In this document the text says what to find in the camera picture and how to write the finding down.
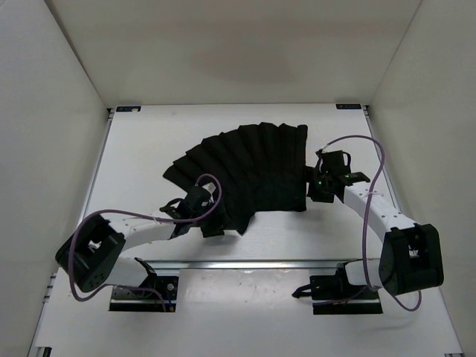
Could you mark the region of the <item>black pleated skirt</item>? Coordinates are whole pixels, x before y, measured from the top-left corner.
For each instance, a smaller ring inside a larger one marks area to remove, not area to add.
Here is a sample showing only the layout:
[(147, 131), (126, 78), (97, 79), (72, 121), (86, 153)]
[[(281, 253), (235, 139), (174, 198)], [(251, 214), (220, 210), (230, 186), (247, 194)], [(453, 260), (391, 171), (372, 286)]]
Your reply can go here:
[(204, 138), (163, 177), (189, 191), (215, 176), (222, 187), (219, 207), (197, 225), (204, 237), (244, 234), (257, 212), (306, 210), (307, 134), (305, 124), (241, 125)]

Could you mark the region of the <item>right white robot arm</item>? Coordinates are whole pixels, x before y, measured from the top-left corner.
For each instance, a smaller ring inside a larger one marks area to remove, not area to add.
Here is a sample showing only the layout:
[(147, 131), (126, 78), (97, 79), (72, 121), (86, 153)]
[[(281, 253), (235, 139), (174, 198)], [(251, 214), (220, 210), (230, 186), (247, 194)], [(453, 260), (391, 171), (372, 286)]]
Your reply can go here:
[(378, 259), (362, 257), (347, 262), (333, 280), (343, 298), (360, 286), (402, 295), (441, 286), (444, 281), (440, 235), (431, 224), (407, 217), (375, 191), (372, 179), (350, 168), (350, 154), (342, 150), (317, 152), (308, 195), (314, 202), (339, 199), (363, 220), (363, 232), (372, 231), (382, 243)]

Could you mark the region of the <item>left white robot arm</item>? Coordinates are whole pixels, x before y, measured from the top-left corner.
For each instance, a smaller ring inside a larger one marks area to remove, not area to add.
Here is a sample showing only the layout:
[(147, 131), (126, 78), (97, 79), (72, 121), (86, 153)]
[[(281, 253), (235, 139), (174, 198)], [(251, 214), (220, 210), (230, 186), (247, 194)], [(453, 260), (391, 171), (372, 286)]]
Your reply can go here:
[(206, 225), (222, 206), (219, 184), (194, 185), (185, 198), (163, 208), (167, 217), (105, 209), (91, 213), (61, 245), (55, 260), (67, 273), (70, 290), (79, 302), (101, 289), (117, 286), (137, 295), (159, 296), (155, 272), (140, 257), (123, 252), (157, 241), (168, 241)]

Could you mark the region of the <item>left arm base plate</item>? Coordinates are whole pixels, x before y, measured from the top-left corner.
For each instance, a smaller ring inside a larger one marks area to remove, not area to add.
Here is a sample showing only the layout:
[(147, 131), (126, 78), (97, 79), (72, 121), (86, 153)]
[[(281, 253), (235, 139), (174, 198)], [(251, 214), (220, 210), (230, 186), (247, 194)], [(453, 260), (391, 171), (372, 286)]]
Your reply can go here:
[(147, 291), (114, 287), (109, 300), (110, 312), (160, 312), (177, 310), (179, 271), (156, 270)]

